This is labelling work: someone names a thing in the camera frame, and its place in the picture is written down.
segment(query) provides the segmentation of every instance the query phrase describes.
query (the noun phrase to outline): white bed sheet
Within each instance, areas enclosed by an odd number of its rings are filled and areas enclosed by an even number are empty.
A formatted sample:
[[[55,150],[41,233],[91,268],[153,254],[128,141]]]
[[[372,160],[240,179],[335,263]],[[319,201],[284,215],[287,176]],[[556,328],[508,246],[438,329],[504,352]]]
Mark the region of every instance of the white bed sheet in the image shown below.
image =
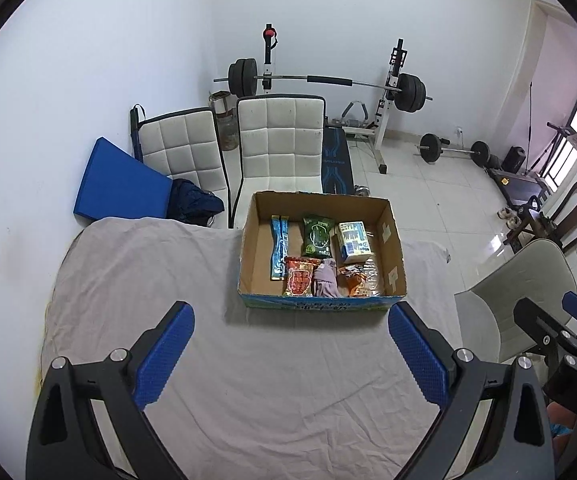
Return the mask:
[[[236,292],[241,231],[107,218],[73,242],[46,314],[41,355],[74,364],[130,348],[176,300],[196,328],[146,415],[198,479],[392,479],[437,407],[423,398],[385,312],[246,308]],[[462,346],[446,250],[403,243],[407,300]],[[122,454],[108,437],[118,465]],[[463,470],[464,460],[452,471]]]

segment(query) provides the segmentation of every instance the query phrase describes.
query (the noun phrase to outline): sneaker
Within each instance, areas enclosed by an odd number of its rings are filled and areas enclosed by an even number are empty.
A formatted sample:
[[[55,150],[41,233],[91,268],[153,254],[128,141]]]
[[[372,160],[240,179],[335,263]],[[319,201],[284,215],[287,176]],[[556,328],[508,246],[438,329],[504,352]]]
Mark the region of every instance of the sneaker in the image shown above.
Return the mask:
[[[497,216],[502,220],[506,220],[508,218],[512,218],[513,216],[515,216],[515,212],[508,207],[503,207],[502,209],[497,211]]]
[[[514,229],[516,227],[519,227],[521,222],[522,221],[519,219],[519,216],[513,216],[513,218],[509,218],[508,220],[506,220],[506,227],[508,227],[508,229]]]

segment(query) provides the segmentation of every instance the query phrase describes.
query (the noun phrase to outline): white plastic chair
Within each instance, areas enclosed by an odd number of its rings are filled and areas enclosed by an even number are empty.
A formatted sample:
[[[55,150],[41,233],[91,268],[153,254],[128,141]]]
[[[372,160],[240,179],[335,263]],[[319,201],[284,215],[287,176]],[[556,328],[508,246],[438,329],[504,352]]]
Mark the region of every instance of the white plastic chair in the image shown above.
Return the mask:
[[[308,95],[269,94],[237,102],[242,180],[233,226],[244,227],[255,192],[321,193],[325,101]]]
[[[224,202],[211,227],[228,228],[231,191],[211,108],[194,108],[137,124],[143,162],[169,178],[185,178]]]
[[[481,360],[503,363],[535,345],[515,324],[513,310],[522,298],[533,300],[562,325],[571,315],[561,298],[577,285],[557,244],[530,242],[470,290],[455,295],[463,345]]]

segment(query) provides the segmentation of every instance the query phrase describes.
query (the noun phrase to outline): blue cushion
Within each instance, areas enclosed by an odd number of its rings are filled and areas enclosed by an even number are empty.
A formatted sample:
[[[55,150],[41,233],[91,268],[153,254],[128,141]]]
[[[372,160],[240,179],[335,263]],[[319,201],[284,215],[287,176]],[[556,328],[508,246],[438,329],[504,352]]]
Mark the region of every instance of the blue cushion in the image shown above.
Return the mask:
[[[91,220],[166,218],[172,180],[100,137],[82,177],[73,212]]]

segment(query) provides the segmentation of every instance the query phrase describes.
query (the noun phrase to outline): cardboard box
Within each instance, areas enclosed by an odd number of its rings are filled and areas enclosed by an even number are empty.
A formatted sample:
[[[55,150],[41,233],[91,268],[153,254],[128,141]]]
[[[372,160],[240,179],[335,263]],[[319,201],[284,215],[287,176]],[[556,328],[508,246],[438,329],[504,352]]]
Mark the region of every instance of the cardboard box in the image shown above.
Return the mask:
[[[375,234],[371,248],[380,267],[383,295],[372,298],[295,298],[283,296],[284,282],[270,279],[273,251],[272,215],[289,217],[288,254],[300,256],[303,217],[319,215],[338,222],[363,221]],[[337,250],[336,240],[331,249]],[[401,243],[388,200],[352,195],[315,193],[255,193],[249,207],[240,254],[239,294],[246,306],[303,310],[387,310],[406,295]]]

